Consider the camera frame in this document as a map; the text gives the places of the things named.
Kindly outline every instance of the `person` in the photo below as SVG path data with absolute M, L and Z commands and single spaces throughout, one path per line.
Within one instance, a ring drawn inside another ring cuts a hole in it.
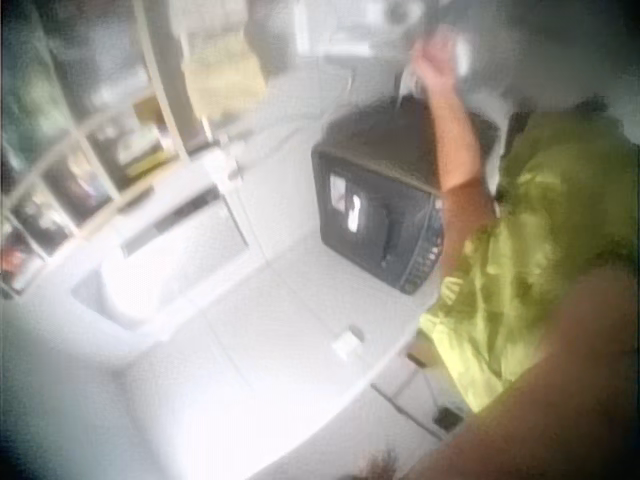
M 637 473 L 637 147 L 604 115 L 533 114 L 502 161 L 496 211 L 454 41 L 440 29 L 413 50 L 444 225 L 441 294 L 421 329 L 475 414 L 406 478 Z M 391 460 L 353 478 L 391 480 Z

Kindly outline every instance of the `electrical cord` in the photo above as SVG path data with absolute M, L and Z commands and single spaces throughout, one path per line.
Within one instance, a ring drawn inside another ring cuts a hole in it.
M 423 430 L 425 433 L 427 433 L 429 436 L 435 438 L 438 441 L 443 441 L 444 440 L 444 436 L 439 433 L 437 430 L 429 427 L 428 425 L 424 424 L 421 420 L 417 419 L 415 416 L 413 416 L 411 413 L 409 413 L 407 410 L 405 410 L 404 408 L 402 408 L 400 405 L 396 404 L 393 399 L 391 397 L 389 397 L 386 393 L 384 393 L 382 390 L 380 390 L 380 387 L 378 387 L 376 384 L 372 383 L 371 384 L 371 390 L 373 390 L 375 393 L 377 393 L 384 401 L 386 401 L 396 412 L 398 412 L 400 415 L 402 415 L 403 417 L 405 417 L 407 420 L 409 420 L 411 423 L 413 423 L 414 425 L 416 425 L 418 428 L 420 428 L 421 430 Z

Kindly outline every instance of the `green shirt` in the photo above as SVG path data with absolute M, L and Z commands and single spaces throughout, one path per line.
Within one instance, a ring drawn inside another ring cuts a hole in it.
M 478 411 L 536 361 L 576 278 L 637 265 L 638 151 L 605 117 L 538 114 L 503 160 L 500 219 L 465 244 L 420 326 Z

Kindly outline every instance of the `kitchen cabinet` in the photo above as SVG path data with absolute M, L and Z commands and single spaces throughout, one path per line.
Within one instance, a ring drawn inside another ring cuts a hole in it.
M 168 25 L 165 1 L 3 3 L 3 295 L 17 252 L 45 271 L 207 145 Z

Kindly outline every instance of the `glass cabinet door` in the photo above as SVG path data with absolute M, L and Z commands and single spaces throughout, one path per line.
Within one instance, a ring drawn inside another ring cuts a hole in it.
M 11 213 L 47 255 L 53 255 L 72 234 L 65 214 L 40 183 L 20 198 Z
M 42 257 L 34 252 L 24 234 L 6 217 L 2 218 L 0 256 L 2 284 L 14 293 L 22 292 L 44 266 Z
M 77 226 L 111 201 L 98 172 L 79 148 L 49 168 L 45 181 Z
M 149 89 L 132 0 L 35 0 L 74 117 Z
M 28 2 L 2 8 L 2 187 L 9 193 L 71 121 Z

